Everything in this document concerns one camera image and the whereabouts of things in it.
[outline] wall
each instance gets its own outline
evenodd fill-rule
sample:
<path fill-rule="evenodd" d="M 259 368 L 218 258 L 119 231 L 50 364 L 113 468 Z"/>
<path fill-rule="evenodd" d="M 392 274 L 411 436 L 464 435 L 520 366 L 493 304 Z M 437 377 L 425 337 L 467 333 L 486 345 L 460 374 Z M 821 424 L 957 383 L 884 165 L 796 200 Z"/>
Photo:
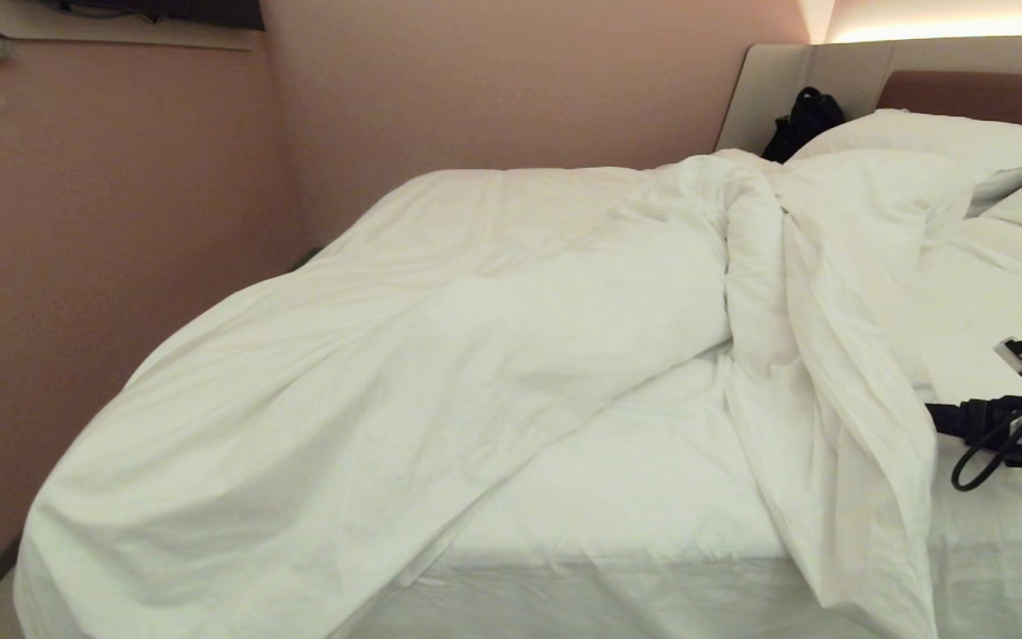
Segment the wall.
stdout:
<path fill-rule="evenodd" d="M 266 8 L 317 239 L 432 170 L 653 167 L 709 152 L 747 47 L 807 42 L 800 0 Z"/>
<path fill-rule="evenodd" d="M 1022 0 L 837 0 L 828 42 L 1022 36 Z"/>
<path fill-rule="evenodd" d="M 19 44 L 0 85 L 1 551 L 139 360 L 305 232 L 261 50 Z"/>

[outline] white bed sheet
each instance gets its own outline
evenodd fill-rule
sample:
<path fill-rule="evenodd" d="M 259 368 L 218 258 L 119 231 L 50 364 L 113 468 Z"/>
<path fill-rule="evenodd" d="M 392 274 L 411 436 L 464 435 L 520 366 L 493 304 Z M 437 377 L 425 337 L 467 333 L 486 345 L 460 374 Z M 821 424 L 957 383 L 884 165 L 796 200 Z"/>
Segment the white bed sheet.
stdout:
<path fill-rule="evenodd" d="M 963 223 L 925 253 L 912 302 L 936 400 L 1022 395 L 991 351 L 1022 336 L 1022 227 Z M 872 638 L 821 608 L 783 549 L 723 403 L 726 363 L 717 349 L 675 368 L 548 450 L 350 636 Z M 1022 638 L 1022 470 L 957 493 L 963 449 L 941 438 L 933 487 L 941 636 Z"/>

